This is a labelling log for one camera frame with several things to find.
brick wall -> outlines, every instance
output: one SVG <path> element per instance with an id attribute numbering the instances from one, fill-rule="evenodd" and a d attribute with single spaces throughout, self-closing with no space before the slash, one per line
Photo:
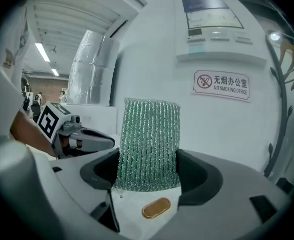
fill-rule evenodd
<path id="1" fill-rule="evenodd" d="M 57 79 L 28 78 L 31 91 L 35 94 L 42 92 L 42 104 L 47 101 L 58 102 L 62 88 L 68 88 L 68 81 Z"/>

fluorescent light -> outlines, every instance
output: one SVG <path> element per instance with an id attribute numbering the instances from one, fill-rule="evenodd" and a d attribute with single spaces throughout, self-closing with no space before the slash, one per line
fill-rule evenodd
<path id="1" fill-rule="evenodd" d="M 270 39 L 273 41 L 278 41 L 280 39 L 280 35 L 278 33 L 272 33 L 270 34 Z"/>
<path id="2" fill-rule="evenodd" d="M 48 58 L 48 56 L 47 56 L 47 54 L 46 54 L 46 52 L 45 52 L 45 50 L 44 50 L 44 48 L 43 48 L 42 43 L 37 42 L 37 43 L 36 43 L 36 47 L 38 48 L 38 50 L 39 50 L 40 54 L 42 55 L 43 59 L 44 59 L 46 62 L 50 62 L 50 60 L 49 60 L 49 58 Z"/>
<path id="3" fill-rule="evenodd" d="M 59 76 L 58 72 L 54 68 L 52 68 L 51 70 L 52 70 L 53 74 L 55 74 L 56 77 Z"/>

red prohibition circle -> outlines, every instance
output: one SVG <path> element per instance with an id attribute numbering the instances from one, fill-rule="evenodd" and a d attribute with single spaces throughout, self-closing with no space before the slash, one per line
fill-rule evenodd
<path id="1" fill-rule="evenodd" d="M 207 74 L 202 74 L 197 79 L 197 84 L 200 88 L 207 89 L 212 85 L 212 79 Z"/>

wall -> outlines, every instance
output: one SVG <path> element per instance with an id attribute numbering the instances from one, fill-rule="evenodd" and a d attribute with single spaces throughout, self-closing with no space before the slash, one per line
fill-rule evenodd
<path id="1" fill-rule="evenodd" d="M 47 101 L 57 102 L 62 88 L 68 88 L 68 81 L 56 79 L 28 78 L 31 91 L 35 94 L 42 92 L 42 104 Z"/>
<path id="2" fill-rule="evenodd" d="M 245 30 L 254 32 L 253 42 L 259 42 L 257 47 L 266 56 L 266 65 L 204 59 L 177 62 L 175 42 L 180 33 L 176 33 L 174 0 L 150 0 L 121 40 L 112 97 L 112 105 L 118 109 L 117 133 L 121 132 L 125 97 L 177 102 L 181 105 L 181 148 L 262 172 L 268 162 L 268 145 L 275 145 L 278 136 L 279 87 L 270 73 L 274 65 L 263 29 L 241 3 L 225 0 L 227 4 L 228 1 L 237 7 L 235 11 Z M 193 74 L 197 70 L 248 75 L 251 103 L 192 95 Z"/>

ceiling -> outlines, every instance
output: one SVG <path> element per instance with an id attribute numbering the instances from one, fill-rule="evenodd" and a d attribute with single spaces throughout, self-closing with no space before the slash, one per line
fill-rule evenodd
<path id="1" fill-rule="evenodd" d="M 31 45 L 24 69 L 68 75 L 86 30 L 110 37 L 133 20 L 145 4 L 137 0 L 28 0 Z M 42 43 L 45 62 L 34 43 Z"/>

